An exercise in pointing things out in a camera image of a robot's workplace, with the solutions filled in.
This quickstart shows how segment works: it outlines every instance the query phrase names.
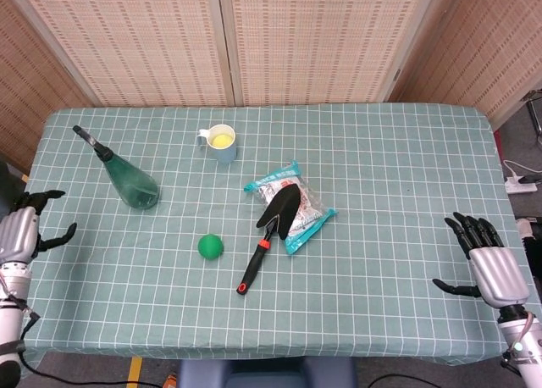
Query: snack package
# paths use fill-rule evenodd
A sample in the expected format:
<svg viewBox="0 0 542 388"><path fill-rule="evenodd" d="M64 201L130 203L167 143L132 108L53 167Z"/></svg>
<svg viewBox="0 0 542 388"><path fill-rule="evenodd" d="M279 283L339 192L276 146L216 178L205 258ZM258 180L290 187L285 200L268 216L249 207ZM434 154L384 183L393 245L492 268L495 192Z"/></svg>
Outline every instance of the snack package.
<svg viewBox="0 0 542 388"><path fill-rule="evenodd" d="M290 227L285 239L286 251L289 254L296 252L311 236L320 230L327 219L337 214L333 208L325 208L317 195L311 191L301 177L301 170L297 161L275 170L245 186L244 191L257 191L258 195L268 206L274 195L285 186L295 183L301 192L301 205L297 210L296 218Z"/></svg>

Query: mug handle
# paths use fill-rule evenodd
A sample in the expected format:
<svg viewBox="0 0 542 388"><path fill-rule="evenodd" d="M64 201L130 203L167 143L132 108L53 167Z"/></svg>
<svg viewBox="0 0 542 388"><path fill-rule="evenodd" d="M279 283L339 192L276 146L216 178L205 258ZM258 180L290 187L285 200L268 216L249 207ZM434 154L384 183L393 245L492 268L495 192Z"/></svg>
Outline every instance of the mug handle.
<svg viewBox="0 0 542 388"><path fill-rule="evenodd" d="M207 141L209 139L210 135L211 135L210 130L199 130L198 134L196 136L197 145L199 145L199 146L205 145L205 142L203 141L202 138L205 138L205 141Z"/></svg>

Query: mug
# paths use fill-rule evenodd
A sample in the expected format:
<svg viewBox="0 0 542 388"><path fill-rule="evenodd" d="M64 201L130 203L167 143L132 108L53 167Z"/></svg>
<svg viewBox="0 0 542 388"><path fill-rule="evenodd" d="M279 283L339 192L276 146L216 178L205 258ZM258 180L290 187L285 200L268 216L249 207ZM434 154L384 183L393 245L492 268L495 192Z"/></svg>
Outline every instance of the mug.
<svg viewBox="0 0 542 388"><path fill-rule="evenodd" d="M202 138L207 140L211 147L211 155L222 164L229 164L237 156L235 131L229 125L218 124L208 130L199 130L197 134L198 145L203 145Z"/></svg>

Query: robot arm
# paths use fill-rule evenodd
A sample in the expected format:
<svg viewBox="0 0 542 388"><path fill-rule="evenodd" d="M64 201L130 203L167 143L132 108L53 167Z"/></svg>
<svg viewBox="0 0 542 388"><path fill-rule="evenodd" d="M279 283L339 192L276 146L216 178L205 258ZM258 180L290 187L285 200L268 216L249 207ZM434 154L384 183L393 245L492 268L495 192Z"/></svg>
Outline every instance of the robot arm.
<svg viewBox="0 0 542 388"><path fill-rule="evenodd" d="M77 228L73 223L64 236L41 239L41 211L49 199L63 194L26 192L0 222L0 388L14 388L19 383L19 354L25 349L21 337L24 314L30 314L25 332L39 319L26 302L31 279L28 264L39 252L67 243Z"/></svg>
<svg viewBox="0 0 542 388"><path fill-rule="evenodd" d="M445 222L453 229L471 266L476 286L452 286L442 280L433 283L452 295L482 297L499 309L497 320L508 348L501 365L514 363L528 388L542 386L542 325L525 310L529 290L512 250L504 247L495 227L484 219L454 213Z"/></svg>

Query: yellow tape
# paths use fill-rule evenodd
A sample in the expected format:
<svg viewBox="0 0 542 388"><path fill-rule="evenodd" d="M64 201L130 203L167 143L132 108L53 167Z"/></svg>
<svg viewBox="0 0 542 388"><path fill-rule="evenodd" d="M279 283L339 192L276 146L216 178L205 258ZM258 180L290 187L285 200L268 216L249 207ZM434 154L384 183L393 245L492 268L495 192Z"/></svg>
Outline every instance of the yellow tape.
<svg viewBox="0 0 542 388"><path fill-rule="evenodd" d="M143 358L132 357L130 363L130 372L128 373L128 381L138 381L139 373L141 372L141 365L143 364ZM127 384L126 388L137 388L138 384Z"/></svg>

